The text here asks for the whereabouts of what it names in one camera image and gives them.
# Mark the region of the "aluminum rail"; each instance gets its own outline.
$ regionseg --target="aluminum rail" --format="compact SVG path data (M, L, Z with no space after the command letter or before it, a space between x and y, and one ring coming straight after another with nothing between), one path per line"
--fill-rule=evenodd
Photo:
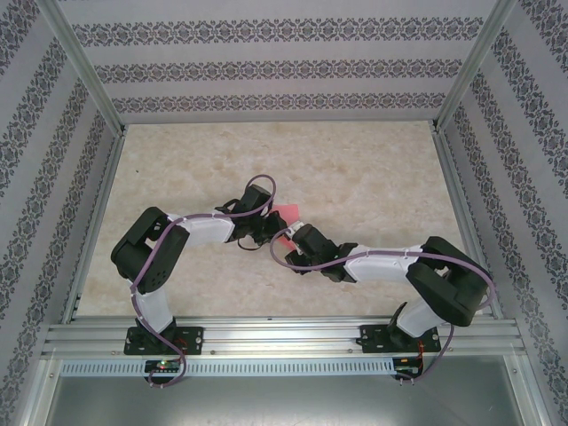
M404 357L415 353L364 354L355 343L359 326L388 324L385 317L326 317L306 319L177 318L182 327L203 327L202 354L188 358L285 359ZM131 318L79 319L52 325L42 350L43 359L132 359L124 355ZM449 326L438 328L442 344ZM517 323L512 319L475 318L457 327L448 356L525 354ZM138 357L152 359L156 357Z

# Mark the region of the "marble surface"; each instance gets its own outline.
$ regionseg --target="marble surface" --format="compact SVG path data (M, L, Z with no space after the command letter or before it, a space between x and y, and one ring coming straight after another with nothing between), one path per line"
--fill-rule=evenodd
M278 204L299 204L336 243L397 248L439 235L462 247L426 122L131 125L78 314L134 313L110 253L144 209L210 212L258 173L276 179ZM172 312L187 316L388 315L417 297L406 283L300 276L267 247L234 243L187 249L167 291Z

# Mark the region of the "patterned wallpaper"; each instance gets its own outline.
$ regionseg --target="patterned wallpaper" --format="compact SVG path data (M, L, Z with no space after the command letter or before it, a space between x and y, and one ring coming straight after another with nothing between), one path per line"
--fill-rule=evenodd
M59 4L133 123L431 119L493 3Z
M0 425L58 322L114 139L28 0L0 2Z
M519 1L446 129L501 305L568 424L568 12Z

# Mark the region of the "robotic arm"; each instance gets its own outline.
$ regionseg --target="robotic arm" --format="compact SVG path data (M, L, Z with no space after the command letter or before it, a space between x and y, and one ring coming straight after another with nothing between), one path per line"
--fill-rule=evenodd
M402 304L387 328L391 341L399 348L407 347L412 338L418 338L427 330L445 322L460 327L468 326L486 295L487 283L471 269L454 262L415 256L446 256L481 269L440 237L430 237L423 245L410 248L378 249L356 243L336 246L317 228L301 222L290 226L286 235L296 245L296 251L286 256L286 262L292 269L295 269L294 266L303 267L303 270L296 270L298 273L307 273L309 267L317 267L335 259L351 257L339 264L317 269L335 282L410 282L422 298L410 304ZM390 254L381 255L375 254L376 252Z
M387 352L408 352L418 338L433 333L434 327L445 322L466 327L475 312L489 303L487 300L480 306L488 284L493 285L487 273L446 240L430 237L420 246L399 249L369 248L357 243L337 246L312 225L296 222L288 227L278 211L271 211L275 185L270 194L261 186L251 185L256 178L248 183L239 200L231 200L211 214L179 217L149 208L114 247L111 260L130 282L138 315L137 326L129 329L125 354L178 353L182 358L201 353L203 330L188 335L190 331L184 328L189 327L176 326L163 284L185 247L239 241L245 236L252 237L259 248L270 242L274 260L301 274L320 271L334 282L410 282L421 298L397 309L387 333L382 333L386 336L381 336L388 339ZM296 247L286 255L286 262L273 251L274 242L282 235ZM148 240L156 241L154 248ZM366 337L357 341L363 352L378 352L376 348L383 347ZM185 357L182 361L182 374L169 384L183 376ZM148 381L154 384L151 376Z

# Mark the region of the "perforated metal strip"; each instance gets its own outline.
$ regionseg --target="perforated metal strip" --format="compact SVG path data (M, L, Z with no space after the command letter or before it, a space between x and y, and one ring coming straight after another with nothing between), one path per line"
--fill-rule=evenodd
M145 375L142 359L66 360L62 377L134 377ZM185 375L299 376L299 375L392 375L392 358L372 359L190 359ZM156 373L172 376L175 374Z

